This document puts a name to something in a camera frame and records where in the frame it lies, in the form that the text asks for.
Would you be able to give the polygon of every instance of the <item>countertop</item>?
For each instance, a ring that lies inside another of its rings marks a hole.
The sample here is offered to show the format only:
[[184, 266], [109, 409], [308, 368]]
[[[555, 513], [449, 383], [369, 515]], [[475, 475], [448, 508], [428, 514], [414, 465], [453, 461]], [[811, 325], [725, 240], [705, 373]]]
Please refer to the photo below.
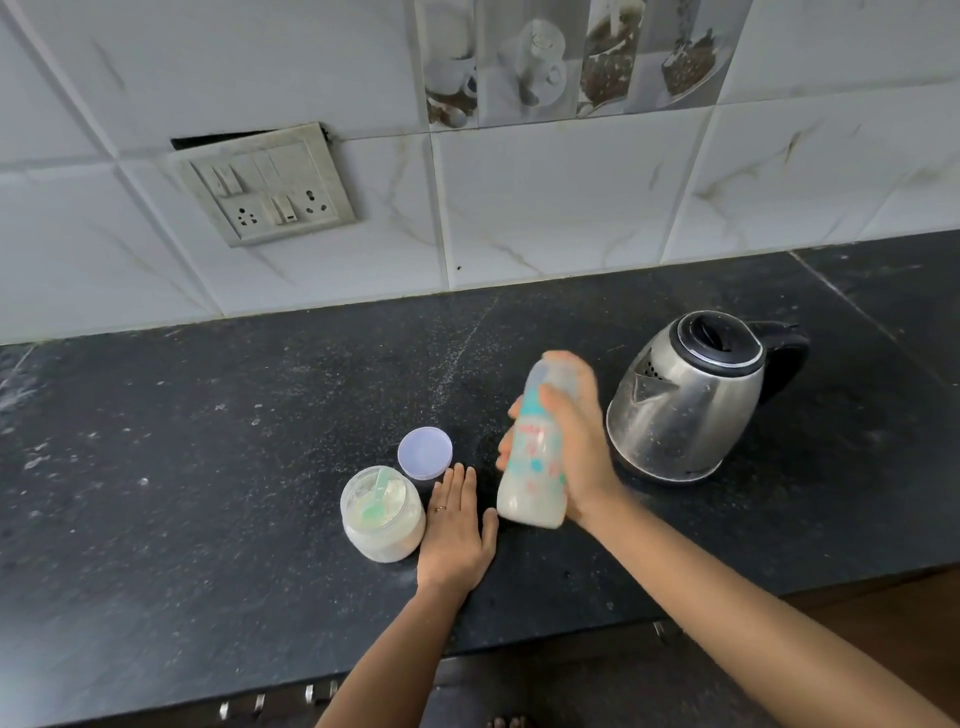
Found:
[[[958, 269], [937, 233], [0, 349], [0, 726], [349, 670], [415, 560], [350, 545], [347, 479], [438, 425], [492, 505], [541, 352], [606, 404], [697, 308], [798, 322], [812, 354], [712, 478], [638, 497], [777, 594], [960, 561]], [[576, 526], [503, 522], [448, 651], [659, 616]]]

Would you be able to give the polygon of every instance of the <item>right hand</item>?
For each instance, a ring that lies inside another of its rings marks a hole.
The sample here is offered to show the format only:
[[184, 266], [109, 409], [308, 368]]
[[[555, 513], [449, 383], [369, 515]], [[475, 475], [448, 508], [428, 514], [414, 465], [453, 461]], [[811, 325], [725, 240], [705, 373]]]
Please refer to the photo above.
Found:
[[[566, 476], [566, 514], [585, 526], [585, 519], [602, 508], [610, 495], [622, 492], [623, 486], [613, 472], [607, 436], [604, 433], [603, 410], [597, 395], [597, 381], [586, 361], [571, 352], [547, 352], [544, 359], [563, 361], [577, 373], [577, 398], [549, 384], [540, 387], [540, 403], [550, 413], [563, 435], [561, 458]], [[507, 412], [516, 419], [523, 397]], [[507, 467], [514, 446], [511, 426], [500, 441], [496, 467]]]

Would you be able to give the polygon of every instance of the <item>forearm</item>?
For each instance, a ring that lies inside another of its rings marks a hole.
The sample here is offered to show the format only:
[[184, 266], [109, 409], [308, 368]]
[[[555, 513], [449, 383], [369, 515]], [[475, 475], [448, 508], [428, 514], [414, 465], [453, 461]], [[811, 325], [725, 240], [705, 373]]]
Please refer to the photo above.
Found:
[[955, 726], [897, 677], [617, 491], [584, 527], [787, 726]]
[[419, 590], [367, 650], [317, 728], [416, 728], [466, 594]]

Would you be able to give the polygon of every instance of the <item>hand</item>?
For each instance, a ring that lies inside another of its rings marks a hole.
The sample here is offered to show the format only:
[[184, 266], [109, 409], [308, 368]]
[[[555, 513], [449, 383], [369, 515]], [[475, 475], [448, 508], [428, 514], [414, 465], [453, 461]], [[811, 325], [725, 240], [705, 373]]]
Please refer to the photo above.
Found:
[[[544, 359], [563, 361], [577, 372], [577, 399], [572, 400], [561, 390], [543, 384], [540, 403], [550, 413], [563, 435], [562, 454], [566, 476], [566, 514], [584, 524], [586, 515], [606, 496], [622, 492], [623, 486], [613, 472], [613, 463], [604, 433], [603, 410], [597, 396], [597, 381], [586, 361], [570, 352], [547, 352]], [[507, 413], [514, 420], [519, 414], [523, 397], [514, 402]], [[511, 427], [500, 441], [500, 456], [496, 467], [507, 467], [514, 445]]]
[[466, 597], [487, 573], [496, 553], [496, 510], [483, 515], [477, 530], [477, 473], [457, 463], [443, 482], [434, 483], [427, 506], [426, 532], [420, 543], [417, 587], [454, 590]]

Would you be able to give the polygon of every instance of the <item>purple lid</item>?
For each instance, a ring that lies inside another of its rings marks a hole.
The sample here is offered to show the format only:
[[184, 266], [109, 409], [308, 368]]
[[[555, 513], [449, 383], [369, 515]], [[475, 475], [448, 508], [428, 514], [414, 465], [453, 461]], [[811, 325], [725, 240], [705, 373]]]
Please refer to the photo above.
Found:
[[396, 459], [414, 480], [435, 480], [450, 466], [453, 443], [438, 427], [418, 427], [400, 442]]

